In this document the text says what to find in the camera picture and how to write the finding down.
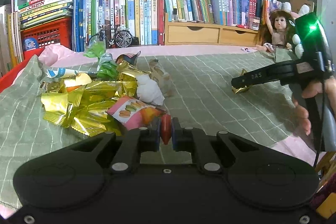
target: snack bag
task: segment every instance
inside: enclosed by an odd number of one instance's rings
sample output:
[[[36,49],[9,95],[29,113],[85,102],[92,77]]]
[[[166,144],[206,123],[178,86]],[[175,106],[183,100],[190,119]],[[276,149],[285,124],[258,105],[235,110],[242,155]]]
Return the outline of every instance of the snack bag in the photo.
[[[121,97],[107,114],[121,122],[127,130],[148,125],[155,117],[164,114],[163,110],[147,105],[129,96]]]

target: red object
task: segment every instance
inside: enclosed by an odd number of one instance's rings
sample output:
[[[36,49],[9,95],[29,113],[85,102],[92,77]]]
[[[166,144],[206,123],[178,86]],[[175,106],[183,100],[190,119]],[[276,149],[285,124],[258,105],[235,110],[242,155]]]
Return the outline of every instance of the red object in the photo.
[[[31,51],[24,52],[25,60],[0,78],[0,93],[13,84],[17,74],[26,67],[33,55],[36,54],[37,56],[40,56],[43,51],[43,48],[37,48]]]
[[[71,49],[72,18],[67,17],[53,22],[29,28],[21,32],[22,45],[25,40],[33,39],[39,48],[44,48],[50,44],[61,44]]]
[[[165,42],[163,40],[163,33],[164,33],[164,2],[163,0],[158,0],[157,2],[158,14],[157,14],[157,33],[159,34],[158,40],[159,45],[164,45]]]
[[[171,138],[171,116],[169,114],[165,114],[161,117],[160,135],[163,143],[167,145]]]

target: wooden shelf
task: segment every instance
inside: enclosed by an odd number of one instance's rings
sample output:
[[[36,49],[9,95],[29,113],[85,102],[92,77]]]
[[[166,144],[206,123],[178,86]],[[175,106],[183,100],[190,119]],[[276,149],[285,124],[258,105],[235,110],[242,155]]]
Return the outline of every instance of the wooden shelf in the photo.
[[[165,18],[165,45],[255,46],[258,32],[209,23],[169,22]]]

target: doll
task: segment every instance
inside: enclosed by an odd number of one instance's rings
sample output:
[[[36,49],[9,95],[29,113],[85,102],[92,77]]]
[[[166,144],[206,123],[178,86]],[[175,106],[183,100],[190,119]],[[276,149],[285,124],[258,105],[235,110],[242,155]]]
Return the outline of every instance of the doll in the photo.
[[[262,46],[256,45],[258,51],[275,52],[276,48],[292,48],[292,38],[295,34],[294,19],[291,13],[285,10],[274,10],[267,13],[266,25],[261,25],[257,34],[257,41],[261,38],[265,42]]]

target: gold foil wrapper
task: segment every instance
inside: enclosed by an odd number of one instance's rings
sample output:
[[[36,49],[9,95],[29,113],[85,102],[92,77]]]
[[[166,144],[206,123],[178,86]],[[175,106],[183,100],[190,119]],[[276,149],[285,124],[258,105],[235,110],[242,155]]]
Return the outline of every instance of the gold foil wrapper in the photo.
[[[243,69],[243,70],[241,71],[240,76],[244,75],[245,73],[247,73],[247,71],[246,71],[245,69]],[[236,88],[232,87],[232,91],[233,91],[235,94],[237,94],[237,93],[245,92],[245,91],[249,90],[250,88],[251,88],[251,85],[250,85],[250,86],[245,86],[245,87],[243,87],[243,88],[239,88],[239,89],[236,89]]]

